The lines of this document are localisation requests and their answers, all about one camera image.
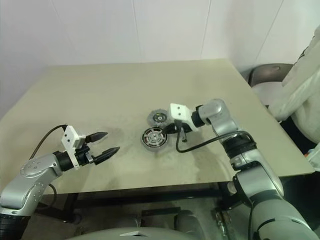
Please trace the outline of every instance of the robotic arm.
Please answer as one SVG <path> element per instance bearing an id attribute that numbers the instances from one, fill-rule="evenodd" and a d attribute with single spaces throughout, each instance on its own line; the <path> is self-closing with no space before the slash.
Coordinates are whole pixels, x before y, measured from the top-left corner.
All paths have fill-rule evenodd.
<path id="1" fill-rule="evenodd" d="M 319 239 L 300 213 L 283 199 L 284 190 L 279 177 L 257 149 L 253 138 L 240 130 L 223 100 L 213 99 L 195 111 L 172 103 L 169 115 L 175 121 L 178 134 L 183 124 L 192 131 L 211 125 L 213 132 L 220 137 L 232 168 L 238 171 L 233 177 L 237 193 L 241 201 L 251 208 L 249 239 Z"/>
<path id="2" fill-rule="evenodd" d="M 28 160 L 16 176 L 2 191 L 0 197 L 0 239 L 21 239 L 30 216 L 36 210 L 46 187 L 63 172 L 80 166 L 100 164 L 112 157 L 119 147 L 92 156 L 88 143 L 95 142 L 106 132 L 85 136 L 78 134 L 70 125 L 64 125 L 61 139 L 65 151 L 56 151 Z"/>

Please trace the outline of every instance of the table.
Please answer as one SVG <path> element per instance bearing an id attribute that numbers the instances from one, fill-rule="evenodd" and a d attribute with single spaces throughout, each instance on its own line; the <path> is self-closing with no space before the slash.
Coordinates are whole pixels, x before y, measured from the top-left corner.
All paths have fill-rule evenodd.
<path id="1" fill-rule="evenodd" d="M 178 153 L 172 136 L 160 153 L 140 137 L 152 110 L 170 103 L 194 108 L 221 98 L 254 137 L 279 176 L 314 172 L 242 76 L 225 59 L 134 64 L 56 66 L 48 69 L 0 121 L 1 189 L 19 172 L 42 136 L 67 123 L 84 134 L 108 132 L 90 145 L 94 155 L 120 146 L 110 160 L 65 172 L 55 180 L 60 194 L 230 181 L 235 174 L 218 142 Z M 54 132 L 38 155 L 62 150 Z M 214 137 L 210 126 L 188 133 L 181 148 Z"/>

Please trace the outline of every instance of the floor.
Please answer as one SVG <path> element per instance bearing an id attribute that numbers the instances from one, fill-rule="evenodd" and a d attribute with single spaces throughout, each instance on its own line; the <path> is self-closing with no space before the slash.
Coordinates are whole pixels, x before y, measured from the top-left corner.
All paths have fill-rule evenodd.
<path id="1" fill-rule="evenodd" d="M 192 211 L 200 221 L 207 240 L 224 240 L 218 229 L 211 211 L 215 208 L 213 198 L 193 198 L 157 203 L 140 203 L 122 206 L 95 207 L 81 209 L 82 221 L 78 225 L 63 223 L 41 215 L 34 215 L 29 221 L 22 240 L 65 240 L 81 233 L 110 229 L 117 227 L 125 217 L 136 216 L 143 210 L 180 207 Z M 175 214 L 154 215 L 143 217 L 147 227 L 173 228 Z M 249 211 L 245 206 L 239 206 L 230 215 L 237 232 L 237 240 L 247 239 L 247 221 Z"/>

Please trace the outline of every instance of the person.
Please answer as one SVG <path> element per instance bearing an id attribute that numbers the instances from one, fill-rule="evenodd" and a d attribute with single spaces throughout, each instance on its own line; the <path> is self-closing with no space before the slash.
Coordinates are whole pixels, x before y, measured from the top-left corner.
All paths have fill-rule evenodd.
<path id="1" fill-rule="evenodd" d="M 303 154 L 320 143 L 320 26 L 269 111 Z"/>
<path id="2" fill-rule="evenodd" d="M 303 154 L 320 143 L 320 26 L 309 46 L 282 81 L 280 95 L 269 105 Z M 284 197 L 294 205 L 312 229 L 320 225 L 320 172 L 287 177 Z"/>

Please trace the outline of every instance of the circular component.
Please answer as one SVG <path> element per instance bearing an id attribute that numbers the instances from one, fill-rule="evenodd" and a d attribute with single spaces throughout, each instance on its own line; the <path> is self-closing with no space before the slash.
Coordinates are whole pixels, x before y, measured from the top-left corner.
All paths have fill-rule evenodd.
<path id="1" fill-rule="evenodd" d="M 151 127 L 164 128 L 169 124 L 168 113 L 163 109 L 154 110 L 148 115 L 147 121 Z"/>
<path id="2" fill-rule="evenodd" d="M 159 127 L 148 128 L 141 137 L 142 145 L 152 152 L 157 152 L 165 147 L 168 135 Z"/>

